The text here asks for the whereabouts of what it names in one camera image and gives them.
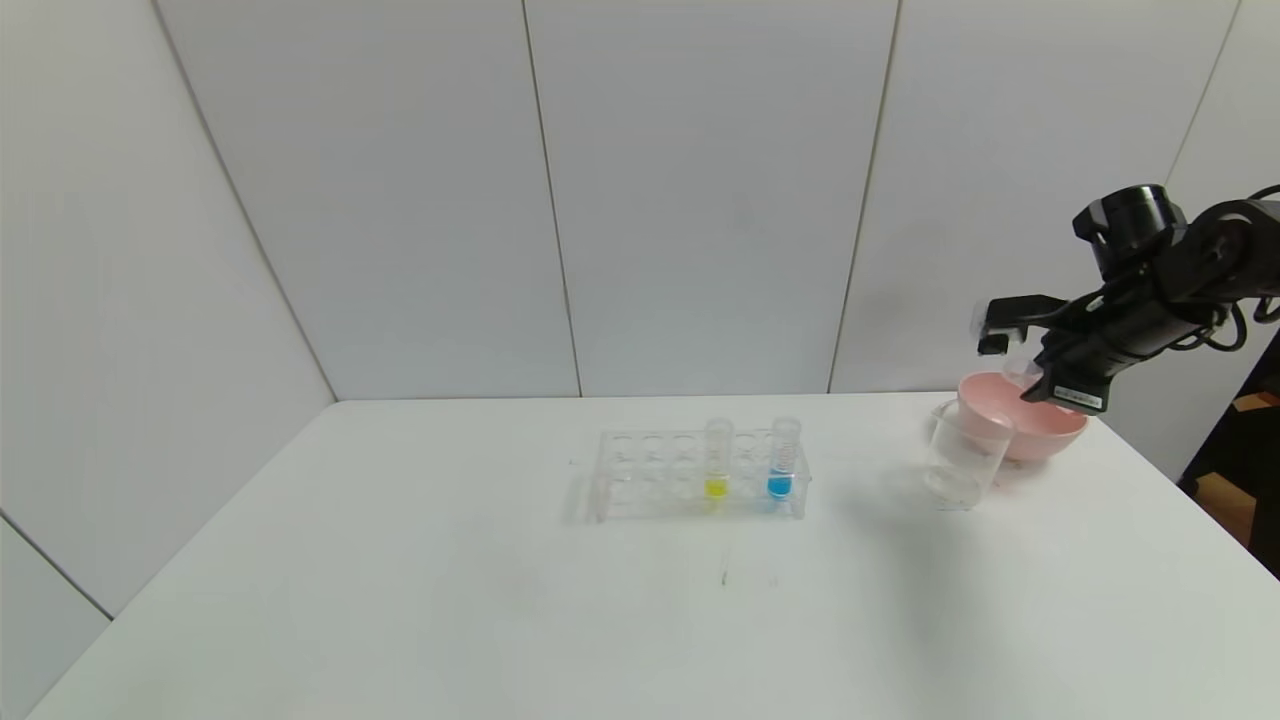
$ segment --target test tube rack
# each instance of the test tube rack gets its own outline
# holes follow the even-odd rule
[[[667,516],[769,516],[803,519],[809,462],[797,448],[795,477],[786,497],[767,489],[772,432],[739,429],[728,492],[707,492],[703,430],[609,430],[600,436],[591,483],[595,520]]]

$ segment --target blue liquid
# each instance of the blue liquid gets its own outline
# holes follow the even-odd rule
[[[765,488],[773,497],[786,497],[791,495],[791,478],[795,475],[778,473],[777,470],[769,470],[769,482]]]

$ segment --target black robotic arm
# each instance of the black robotic arm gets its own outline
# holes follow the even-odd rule
[[[1258,322],[1280,319],[1270,307],[1280,296],[1280,202],[1262,200],[1276,192],[1220,202],[1192,223],[1158,184],[1094,200],[1071,224],[1093,246],[1102,287],[1071,301],[992,300],[978,352],[1002,355],[1029,327],[1046,328],[1036,356],[1043,375],[1023,400],[1096,415],[1107,409],[1111,378],[1130,365],[1165,350],[1239,350],[1247,337],[1239,300],[1258,299]],[[1236,332],[1229,345],[1212,337],[1228,318]]]

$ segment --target white table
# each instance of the white table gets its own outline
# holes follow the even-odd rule
[[[1276,717],[1280,583],[1097,421],[925,507],[943,397],[335,405],[32,719]],[[571,512],[603,428],[780,414],[801,521]]]

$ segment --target pink bowl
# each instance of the pink bowl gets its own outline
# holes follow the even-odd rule
[[[1084,432],[1089,418],[1051,405],[1027,402],[1023,389],[1005,379],[1001,373],[974,373],[960,380],[956,395],[961,413],[977,413],[983,418],[1005,415],[1014,421],[1018,433],[1005,454],[1011,460],[1044,460],[1057,455]]]

